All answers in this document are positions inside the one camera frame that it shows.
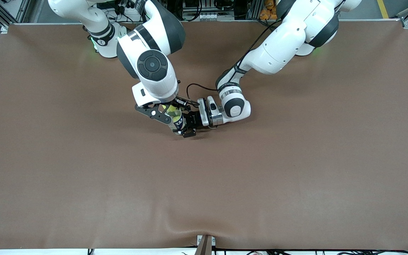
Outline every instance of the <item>black band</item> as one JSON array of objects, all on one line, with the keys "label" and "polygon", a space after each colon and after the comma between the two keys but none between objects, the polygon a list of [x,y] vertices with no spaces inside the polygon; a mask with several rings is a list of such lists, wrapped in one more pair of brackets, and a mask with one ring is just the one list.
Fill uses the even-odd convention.
[{"label": "black band", "polygon": [[152,50],[160,50],[160,48],[158,47],[158,44],[155,42],[152,35],[149,33],[149,31],[147,31],[147,29],[143,25],[137,26],[135,30],[146,41],[149,48],[151,48]]},{"label": "black band", "polygon": [[245,106],[245,101],[243,99],[241,99],[241,98],[232,98],[231,100],[226,102],[225,103],[225,113],[229,117],[235,117],[235,116],[232,116],[232,114],[231,114],[231,109],[234,106],[239,106],[240,107],[240,114],[242,114],[243,107]]},{"label": "black band", "polygon": [[94,40],[96,44],[100,46],[108,45],[108,42],[113,38],[114,32],[115,32],[114,26],[110,24],[110,27],[111,27],[110,32],[101,38],[92,36],[92,39]]},{"label": "black band", "polygon": [[277,17],[283,20],[288,15],[296,0],[281,0],[277,4]]},{"label": "black band", "polygon": [[338,13],[335,13],[333,18],[325,25],[324,28],[314,37],[309,45],[319,48],[324,45],[333,34],[336,33],[340,25],[340,21],[338,19]]},{"label": "black band", "polygon": [[237,83],[235,82],[227,82],[223,85],[221,85],[221,87],[218,89],[218,93],[220,93],[225,87],[231,87],[231,86],[235,86],[235,87],[240,87]]},{"label": "black band", "polygon": [[104,34],[108,33],[108,31],[111,28],[112,28],[112,25],[111,25],[111,23],[108,22],[107,28],[105,28],[102,32],[92,33],[92,32],[89,32],[87,29],[86,29],[86,31],[89,32],[89,34],[91,34],[92,36],[101,36],[101,35],[104,35]]},{"label": "black band", "polygon": [[133,77],[134,79],[138,79],[138,74],[136,74],[135,69],[130,63],[130,60],[128,60],[127,55],[125,55],[124,50],[120,46],[120,43],[118,42],[118,45],[116,46],[116,53],[118,54],[118,59],[122,63],[122,65],[125,67],[125,69],[128,71],[128,73]]},{"label": "black band", "polygon": [[146,4],[146,0],[136,0],[135,2],[135,10],[141,15],[143,15],[145,4]]},{"label": "black band", "polygon": [[240,69],[237,65],[234,66],[234,71],[239,74],[246,74],[248,71]]}]

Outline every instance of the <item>brown mat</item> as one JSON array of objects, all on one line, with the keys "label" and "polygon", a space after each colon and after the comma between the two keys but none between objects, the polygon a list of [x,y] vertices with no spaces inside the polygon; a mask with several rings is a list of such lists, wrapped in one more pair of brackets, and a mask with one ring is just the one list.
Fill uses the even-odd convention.
[{"label": "brown mat", "polygon": [[[181,95],[213,86],[264,29],[184,26],[170,56]],[[251,117],[192,139],[135,112],[135,83],[81,26],[0,36],[0,248],[184,247],[207,233],[222,248],[408,249],[399,22],[342,22],[280,73],[250,71]]]}]

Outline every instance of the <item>black bracket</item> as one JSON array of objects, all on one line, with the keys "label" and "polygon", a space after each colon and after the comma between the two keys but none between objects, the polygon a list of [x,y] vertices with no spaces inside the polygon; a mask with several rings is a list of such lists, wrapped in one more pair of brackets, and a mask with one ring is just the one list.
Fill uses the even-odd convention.
[{"label": "black bracket", "polygon": [[149,106],[141,107],[135,104],[135,110],[148,116],[151,119],[160,121],[161,123],[164,123],[166,125],[171,124],[172,118],[164,113],[166,109],[163,112],[160,112],[158,110],[159,105],[160,104],[156,103],[153,107],[149,107]]}]

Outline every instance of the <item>floor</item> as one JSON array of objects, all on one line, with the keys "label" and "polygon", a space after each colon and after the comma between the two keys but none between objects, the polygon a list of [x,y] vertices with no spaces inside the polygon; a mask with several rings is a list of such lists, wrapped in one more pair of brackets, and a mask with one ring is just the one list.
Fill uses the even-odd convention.
[{"label": "floor", "polygon": [[[47,0],[35,0],[37,5],[37,12],[33,13],[29,20],[37,23],[76,23],[71,19],[61,18],[50,9]],[[381,12],[379,7],[380,3],[384,3],[384,13]],[[349,13],[341,13],[340,19],[382,19],[391,17],[398,12],[408,8],[408,0],[362,0],[360,5]]]}]

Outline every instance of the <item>black cable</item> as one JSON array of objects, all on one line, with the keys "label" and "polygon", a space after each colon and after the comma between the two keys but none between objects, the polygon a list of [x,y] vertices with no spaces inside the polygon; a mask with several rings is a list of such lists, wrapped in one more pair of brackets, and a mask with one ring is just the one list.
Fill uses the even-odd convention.
[{"label": "black cable", "polygon": [[190,83],[190,84],[188,84],[188,86],[187,86],[187,97],[188,97],[189,100],[191,100],[191,98],[190,98],[190,95],[188,94],[188,88],[189,88],[191,85],[195,85],[195,86],[198,86],[198,87],[201,87],[201,88],[203,88],[203,89],[210,90],[210,91],[218,91],[217,89],[211,89],[211,88],[209,88],[209,87],[204,87],[204,86],[199,85],[199,84],[197,84],[197,83]]},{"label": "black cable", "polygon": [[196,15],[193,17],[193,19],[189,20],[189,21],[194,21],[195,19],[197,19],[199,17],[199,15],[201,15],[201,12],[203,10],[203,2],[201,0],[198,0],[199,3],[198,5],[196,5]]},{"label": "black cable", "polygon": [[130,20],[132,23],[134,23],[134,21],[133,21],[132,19],[130,19],[129,16],[125,15],[124,13],[122,13],[116,5],[112,5],[110,2],[107,2],[107,3],[108,3],[111,7],[113,7],[115,11],[117,10],[117,11],[120,13],[121,16],[125,16],[125,17],[127,18],[126,21]]},{"label": "black cable", "polygon": [[[280,20],[273,22],[266,29],[264,29],[264,31],[262,31],[262,33],[256,38],[256,40],[253,42],[253,44],[250,46],[250,48],[248,48],[248,50],[245,52],[245,54],[243,54],[243,56],[238,60],[237,68],[240,68],[240,65],[242,64],[243,59],[246,57],[248,52],[251,51],[251,49],[254,47],[254,45],[257,43],[257,41],[259,41],[259,39],[261,39],[261,37],[265,34],[265,32],[267,32],[267,30],[269,30],[274,24],[276,24],[278,22],[280,22]],[[235,74],[236,74],[236,72],[233,73],[233,75],[231,76],[231,79],[229,79],[228,82],[230,82],[234,78]]]},{"label": "black cable", "polygon": [[[259,23],[261,23],[261,24],[263,24],[264,26],[266,26],[266,27],[268,27],[269,26],[269,24],[268,24],[268,22],[267,21],[261,21],[260,19],[258,19],[258,18],[249,18],[248,20],[250,20],[250,21],[258,21]],[[272,26],[271,28],[270,28],[270,31],[274,31],[276,28],[278,28],[277,26]]]},{"label": "black cable", "polygon": [[372,252],[372,250],[354,250],[353,253],[349,252],[340,252],[338,255],[379,255],[384,252],[400,252],[408,254],[408,250],[376,250],[376,252]]},{"label": "black cable", "polygon": [[143,11],[143,14],[141,15],[141,19],[143,19],[143,22],[146,22],[146,12]]},{"label": "black cable", "polygon": [[214,0],[214,6],[215,6],[215,8],[217,8],[217,9],[219,9],[219,10],[222,10],[222,11],[234,9],[234,2],[233,2],[233,4],[232,4],[231,6],[229,6],[228,8],[225,8],[223,5],[218,6],[218,5],[217,5],[217,2],[218,2],[218,1],[219,1],[219,0]]},{"label": "black cable", "polygon": [[178,4],[179,4],[180,1],[181,0],[176,0],[176,3],[174,5],[174,12],[175,12],[175,14],[177,16],[177,19],[179,19],[180,21],[183,21],[183,16],[179,15],[179,13],[177,12],[179,10],[179,5]]}]

